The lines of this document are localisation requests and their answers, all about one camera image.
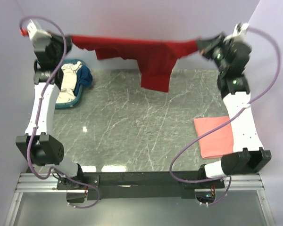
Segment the red t shirt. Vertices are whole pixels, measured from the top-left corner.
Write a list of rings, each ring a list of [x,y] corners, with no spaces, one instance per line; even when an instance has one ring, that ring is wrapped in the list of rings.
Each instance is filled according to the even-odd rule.
[[[196,40],[134,40],[84,35],[72,35],[71,39],[78,48],[95,51],[98,60],[118,57],[136,60],[141,73],[141,87],[166,93],[177,60],[199,50]]]

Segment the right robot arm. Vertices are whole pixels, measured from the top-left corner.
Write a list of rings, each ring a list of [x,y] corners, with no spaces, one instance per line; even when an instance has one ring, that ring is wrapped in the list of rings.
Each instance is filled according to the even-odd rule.
[[[250,59],[251,47],[243,35],[220,34],[209,40],[198,40],[203,57],[215,62],[219,75],[217,86],[230,117],[233,133],[233,153],[203,166],[198,184],[210,187],[214,178],[259,173],[271,160],[263,148],[249,105],[250,88],[243,71]]]

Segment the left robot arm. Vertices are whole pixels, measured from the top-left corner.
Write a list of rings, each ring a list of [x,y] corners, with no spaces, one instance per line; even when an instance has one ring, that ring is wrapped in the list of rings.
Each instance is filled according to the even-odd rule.
[[[26,158],[31,172],[39,179],[47,179],[52,172],[65,178],[74,189],[85,183],[82,168],[64,155],[64,147],[52,135],[56,100],[61,90],[66,54],[72,48],[70,36],[50,33],[33,41],[34,103],[29,124],[24,135],[16,137],[16,146]],[[35,166],[49,167],[41,176]]]

